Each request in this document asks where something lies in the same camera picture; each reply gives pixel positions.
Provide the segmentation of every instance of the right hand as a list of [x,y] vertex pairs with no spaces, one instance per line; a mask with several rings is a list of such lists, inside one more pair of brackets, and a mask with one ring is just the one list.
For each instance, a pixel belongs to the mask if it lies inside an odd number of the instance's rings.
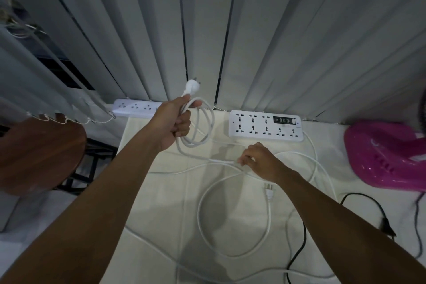
[[257,142],[249,145],[237,160],[241,166],[248,165],[262,179],[276,183],[286,173],[293,170],[272,154],[269,149]]

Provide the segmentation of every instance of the wooden stool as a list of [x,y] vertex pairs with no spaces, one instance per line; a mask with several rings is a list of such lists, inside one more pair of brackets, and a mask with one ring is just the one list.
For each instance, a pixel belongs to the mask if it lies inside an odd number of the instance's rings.
[[85,147],[80,124],[24,120],[0,137],[0,190],[23,196],[53,189],[76,170]]

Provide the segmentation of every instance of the table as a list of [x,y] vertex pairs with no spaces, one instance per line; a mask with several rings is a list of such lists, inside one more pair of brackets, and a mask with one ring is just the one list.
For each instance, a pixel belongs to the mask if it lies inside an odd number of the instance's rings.
[[[256,142],[252,139],[231,140],[227,134],[227,112],[215,111],[214,141],[184,151],[210,158],[236,159],[243,149]],[[119,150],[148,120],[128,120]],[[200,123],[207,130],[205,122]],[[303,130],[311,137],[317,149],[318,160],[331,176],[339,200],[345,193],[361,192],[374,197],[383,206],[390,224],[397,233],[396,242],[412,254],[418,252],[414,232],[413,202],[415,192],[377,189],[363,183],[351,170],[343,144],[347,126],[320,122],[302,122]],[[312,145],[303,142],[264,141],[272,152],[297,151],[314,156]],[[291,168],[308,178],[313,163],[296,154],[281,154],[280,158]],[[184,170],[204,161],[178,153],[173,145],[160,153],[150,171],[172,172]],[[158,176],[148,174],[132,207],[127,225],[161,247],[183,265],[205,276],[220,281],[232,281],[269,267],[285,267],[302,243],[303,228],[285,193],[274,188],[272,227],[263,246],[253,255],[241,260],[216,256],[205,244],[197,227],[196,210],[204,190],[216,179],[235,171],[223,166],[205,166],[185,174]],[[324,173],[316,177],[316,186],[331,195]],[[267,221],[264,184],[244,176],[229,179],[212,190],[202,209],[201,223],[210,242],[227,254],[249,250],[261,238]],[[381,213],[374,202],[364,197],[350,196],[345,206],[377,227]],[[420,203],[419,232],[426,241],[426,200]],[[421,260],[426,265],[426,256]],[[315,275],[329,275],[330,268],[308,235],[305,249],[292,269]],[[291,276],[293,284],[318,283],[300,276]],[[203,283],[177,270],[175,264],[164,259],[145,243],[124,231],[111,263],[101,281],[109,283]],[[337,279],[329,281],[338,283]],[[281,272],[265,272],[245,283],[282,283]]]

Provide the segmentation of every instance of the vertical blind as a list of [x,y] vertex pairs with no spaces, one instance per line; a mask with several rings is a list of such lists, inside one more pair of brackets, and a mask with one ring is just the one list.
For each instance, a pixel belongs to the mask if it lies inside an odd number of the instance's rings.
[[426,87],[426,0],[18,0],[102,99],[187,78],[224,110],[398,120]]

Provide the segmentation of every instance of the power strip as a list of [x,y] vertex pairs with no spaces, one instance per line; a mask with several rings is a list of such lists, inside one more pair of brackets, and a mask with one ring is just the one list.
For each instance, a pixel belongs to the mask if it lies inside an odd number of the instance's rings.
[[299,116],[232,110],[229,113],[229,137],[303,141]]
[[161,104],[154,101],[117,99],[112,105],[112,113],[116,116],[152,118]]

